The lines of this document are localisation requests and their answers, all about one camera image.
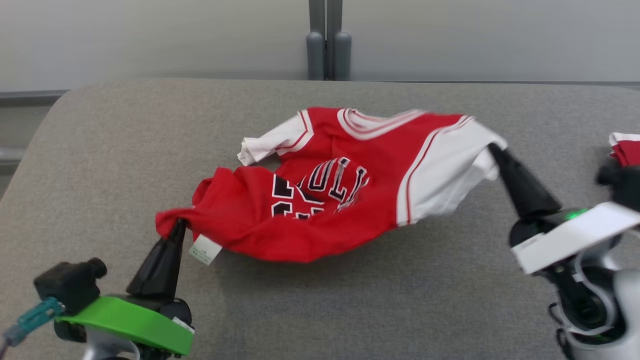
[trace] gray table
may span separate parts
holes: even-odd
[[[1,327],[36,302],[32,278],[59,261],[98,256],[103,292],[124,292],[157,240],[155,212],[188,204],[217,166],[238,166],[243,136],[308,106],[475,115],[574,206],[607,199],[593,177],[608,134],[640,132],[640,92],[607,87],[150,79],[74,90],[0,202]],[[206,267],[185,254],[190,358],[560,359],[551,289],[522,275],[506,245],[514,219],[502,185],[483,183],[453,216],[309,265],[222,252]],[[616,253],[637,265],[640,244]],[[81,352],[47,327],[8,358]]]

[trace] green mount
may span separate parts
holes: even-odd
[[[117,297],[99,297],[75,316],[60,316],[58,322],[93,327],[177,354],[189,355],[193,334],[166,316]]]

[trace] red cloth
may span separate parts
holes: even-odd
[[[609,135],[609,143],[613,149],[611,156],[621,166],[640,165],[640,135],[613,133]]]
[[[385,231],[446,215],[497,167],[486,150],[506,141],[466,115],[411,110],[390,118],[310,108],[260,138],[245,138],[245,165],[202,181],[193,206],[156,215],[166,237],[184,218],[222,247],[268,261],[307,263],[349,251]]]

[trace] cable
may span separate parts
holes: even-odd
[[[562,353],[567,358],[567,360],[575,360],[575,356],[573,356],[573,349],[571,348],[571,344],[569,344],[569,341],[566,339],[564,330],[556,330],[556,341],[558,342],[558,345],[560,345],[560,349],[562,350]]]
[[[4,355],[6,354],[6,349],[9,348],[9,341],[4,340],[2,343],[2,347],[0,347],[0,360],[4,359]]]
[[[547,311],[549,312],[549,316],[551,316],[552,319],[554,319],[555,322],[558,323],[558,325],[563,326],[564,324],[562,323],[562,320],[560,320],[560,318],[556,315],[556,313],[554,312],[554,308],[558,305],[557,302],[552,303],[551,305],[549,305],[547,307]]]

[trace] white trim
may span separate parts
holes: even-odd
[[[314,137],[314,127],[311,123],[309,112],[307,110],[302,110],[302,111],[299,111],[298,114],[300,115],[300,118],[302,119],[302,123],[304,124],[305,132],[303,133],[299,141],[298,139],[294,140],[294,141],[298,141],[298,143],[296,143],[294,147],[282,148],[282,149],[276,150],[278,155],[283,155],[288,152],[299,151],[309,143],[309,140],[311,140],[312,137]]]
[[[611,135],[609,135],[609,144],[611,146],[616,146],[618,142],[621,141],[640,142],[640,135],[623,133],[612,133]]]
[[[384,122],[382,122],[383,118],[380,118],[381,122],[363,119],[370,122],[372,125],[371,128],[366,129],[368,132],[366,134],[363,134],[357,131],[353,131],[351,126],[349,126],[349,124],[351,124],[354,127],[358,127],[356,124],[354,124],[352,121],[349,120],[348,118],[349,111],[355,111],[355,109],[345,108],[345,109],[340,109],[338,111],[338,114],[337,114],[338,123],[340,124],[340,126],[342,126],[343,130],[347,134],[351,135],[353,138],[356,138],[358,140],[370,140],[373,138],[377,138],[378,136],[384,135],[391,130],[395,130],[401,127],[402,125],[405,125],[406,123],[411,122],[426,113],[425,111],[421,111],[421,110],[405,111],[404,113],[400,113],[393,117],[388,118],[387,121],[384,121]]]
[[[404,111],[402,113],[398,113],[395,114],[394,116],[388,118],[388,117],[377,117],[377,116],[372,116],[372,115],[367,115],[365,113],[362,113],[360,110],[358,109],[348,109],[348,112],[351,112],[355,117],[364,120],[364,121],[375,121],[375,122],[387,122],[389,120],[394,120],[397,119],[399,117],[405,117],[411,114],[415,114],[415,113],[424,113],[423,110],[418,110],[418,109],[411,109],[411,110],[407,110]]]
[[[474,117],[463,115],[462,117],[460,117],[460,119],[458,119],[458,121],[455,124],[434,129],[432,132],[429,133],[429,135],[427,135],[426,139],[424,139],[424,142],[422,143],[422,147],[420,148],[420,151],[416,155],[415,159],[413,159],[413,163],[411,164],[409,169],[406,171],[406,173],[404,173],[402,181],[400,182],[400,187],[398,188],[397,200],[396,200],[396,223],[398,226],[404,226],[411,223],[411,219],[409,218],[409,213],[407,211],[410,200],[406,195],[407,189],[409,187],[409,177],[411,176],[413,171],[423,161],[423,156],[426,158],[425,152],[429,149],[429,144],[431,143],[431,140],[435,135],[437,135],[440,132],[440,130],[447,129],[450,127],[456,127],[461,123],[463,123],[467,118],[469,118],[469,120],[474,120]]]
[[[474,117],[436,131],[422,161],[408,178],[407,222],[451,214],[483,179],[496,179],[499,168],[487,149],[489,143],[507,147],[505,139]]]

